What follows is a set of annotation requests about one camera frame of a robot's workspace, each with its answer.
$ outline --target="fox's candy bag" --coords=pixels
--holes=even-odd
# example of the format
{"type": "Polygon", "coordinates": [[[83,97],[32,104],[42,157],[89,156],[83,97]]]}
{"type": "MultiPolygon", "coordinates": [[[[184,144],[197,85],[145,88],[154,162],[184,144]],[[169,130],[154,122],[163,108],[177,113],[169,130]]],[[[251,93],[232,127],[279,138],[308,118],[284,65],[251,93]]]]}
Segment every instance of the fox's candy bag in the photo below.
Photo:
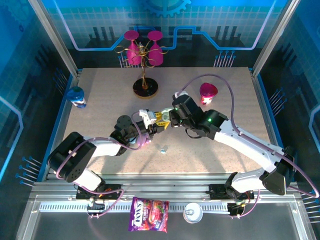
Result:
{"type": "Polygon", "coordinates": [[[134,197],[130,211],[129,231],[167,232],[168,201],[134,197]]]}

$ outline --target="gear logo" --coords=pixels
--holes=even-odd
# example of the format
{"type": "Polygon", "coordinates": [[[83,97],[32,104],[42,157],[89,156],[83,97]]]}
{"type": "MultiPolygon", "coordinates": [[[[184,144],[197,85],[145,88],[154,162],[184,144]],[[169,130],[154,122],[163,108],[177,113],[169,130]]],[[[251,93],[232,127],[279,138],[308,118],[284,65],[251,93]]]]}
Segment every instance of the gear logo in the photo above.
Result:
{"type": "Polygon", "coordinates": [[[140,0],[143,8],[149,10],[150,14],[155,14],[157,17],[171,16],[180,14],[181,10],[186,9],[186,5],[190,4],[190,0],[140,0]]]}

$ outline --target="wooden table surface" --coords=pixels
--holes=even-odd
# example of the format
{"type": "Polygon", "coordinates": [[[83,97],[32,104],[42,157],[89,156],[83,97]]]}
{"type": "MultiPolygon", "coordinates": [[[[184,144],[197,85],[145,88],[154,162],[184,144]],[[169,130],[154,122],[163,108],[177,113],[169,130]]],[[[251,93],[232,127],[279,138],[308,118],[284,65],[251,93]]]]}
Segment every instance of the wooden table surface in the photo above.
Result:
{"type": "MultiPolygon", "coordinates": [[[[83,109],[72,106],[64,137],[74,131],[83,136],[108,137],[119,116],[131,115],[140,109],[161,111],[171,107],[172,95],[191,78],[205,73],[218,74],[228,80],[235,96],[236,124],[269,142],[246,67],[148,68],[146,76],[159,84],[156,96],[151,99],[140,99],[133,93],[133,83],[141,76],[140,68],[85,68],[78,85],[84,89],[87,106],[83,109]]],[[[203,77],[186,91],[204,111],[215,109],[230,116],[231,96],[227,86],[218,78],[203,77]],[[217,96],[207,106],[201,105],[199,94],[200,85],[204,82],[213,83],[218,88],[217,96]]],[[[230,173],[259,168],[253,160],[229,146],[208,138],[189,138],[183,127],[168,127],[139,151],[127,150],[121,156],[94,157],[88,167],[96,173],[230,173]]]]}

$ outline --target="blue glass wall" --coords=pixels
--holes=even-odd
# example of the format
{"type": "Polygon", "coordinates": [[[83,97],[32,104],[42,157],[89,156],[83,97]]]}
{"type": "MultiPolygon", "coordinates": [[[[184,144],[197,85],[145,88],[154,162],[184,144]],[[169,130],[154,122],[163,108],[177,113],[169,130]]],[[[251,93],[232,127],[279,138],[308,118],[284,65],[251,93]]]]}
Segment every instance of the blue glass wall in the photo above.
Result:
{"type": "Polygon", "coordinates": [[[142,43],[149,31],[162,31],[158,43],[169,50],[162,67],[216,67],[216,56],[234,58],[233,67],[252,67],[287,0],[43,3],[79,68],[120,67],[113,50],[129,45],[123,37],[133,29],[142,43]]]}
{"type": "Polygon", "coordinates": [[[69,72],[28,1],[0,1],[0,34],[0,239],[11,240],[38,176],[36,161],[43,161],[69,72]]]}
{"type": "MultiPolygon", "coordinates": [[[[320,188],[320,3],[301,0],[261,71],[270,112],[284,146],[298,152],[298,164],[320,188]]],[[[310,187],[296,176],[300,186],[310,187]]],[[[306,207],[319,204],[309,203],[306,207]]],[[[310,217],[319,215],[311,213],[310,217]]],[[[320,225],[312,224],[318,236],[320,225]]]]}

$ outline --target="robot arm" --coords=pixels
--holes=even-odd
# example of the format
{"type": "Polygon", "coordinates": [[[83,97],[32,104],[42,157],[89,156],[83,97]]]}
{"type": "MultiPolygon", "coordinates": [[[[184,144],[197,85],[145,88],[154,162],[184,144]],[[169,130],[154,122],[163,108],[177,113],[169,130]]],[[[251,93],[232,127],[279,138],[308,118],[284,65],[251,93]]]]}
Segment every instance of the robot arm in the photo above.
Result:
{"type": "Polygon", "coordinates": [[[172,127],[183,126],[198,134],[199,137],[207,137],[220,143],[230,146],[250,159],[258,163],[262,168],[245,172],[234,172],[230,175],[224,188],[231,198],[237,198],[249,190],[266,188],[277,195],[285,195],[293,175],[293,167],[275,155],[294,160],[293,150],[290,147],[282,149],[279,146],[269,144],[241,128],[241,134],[258,141],[261,146],[267,146],[273,151],[257,146],[246,138],[241,137],[234,130],[231,121],[220,112],[209,110],[203,112],[194,100],[188,95],[175,96],[172,103],[174,110],[171,111],[170,120],[172,127]]]}
{"type": "MultiPolygon", "coordinates": [[[[168,126],[166,122],[161,120],[162,114],[155,113],[155,115],[158,116],[158,120],[154,123],[152,122],[152,124],[149,121],[147,122],[147,118],[143,113],[140,113],[140,115],[142,115],[143,121],[139,121],[136,124],[141,131],[142,139],[140,139],[138,130],[132,123],[131,118],[127,115],[120,116],[117,119],[114,131],[109,138],[106,138],[106,140],[86,142],[72,155],[69,161],[66,162],[59,175],[68,183],[77,184],[90,191],[103,192],[104,190],[109,189],[110,186],[108,186],[102,178],[87,168],[90,159],[99,156],[120,156],[127,149],[115,142],[121,143],[127,147],[133,142],[139,141],[143,145],[148,140],[151,140],[155,134],[164,131],[168,126]]],[[[90,137],[83,137],[78,132],[70,133],[50,154],[48,158],[50,167],[54,171],[57,171],[62,162],[76,146],[88,139],[90,139],[90,137]]]]}
{"type": "MultiPolygon", "coordinates": [[[[237,199],[244,192],[263,188],[278,195],[286,194],[294,170],[276,156],[275,152],[293,160],[294,158],[291,157],[293,154],[289,148],[282,149],[271,145],[238,128],[241,133],[255,139],[262,146],[268,146],[273,152],[251,143],[236,133],[231,121],[225,115],[213,109],[203,112],[186,93],[175,96],[172,106],[161,112],[152,112],[148,109],[139,111],[143,121],[137,122],[137,126],[142,133],[142,139],[131,118],[126,115],[120,116],[114,126],[115,130],[109,137],[111,140],[86,142],[65,164],[59,175],[68,183],[75,183],[90,191],[104,191],[107,188],[105,181],[87,169],[90,158],[122,155],[127,149],[112,140],[127,147],[133,141],[144,144],[151,140],[154,134],[164,131],[168,125],[171,125],[171,127],[185,127],[187,134],[188,130],[193,131],[198,134],[198,138],[207,137],[228,145],[262,167],[250,172],[232,173],[224,185],[229,198],[237,199]]],[[[83,137],[77,132],[71,133],[49,156],[50,167],[57,171],[71,151],[87,139],[88,137],[83,137]]]]}

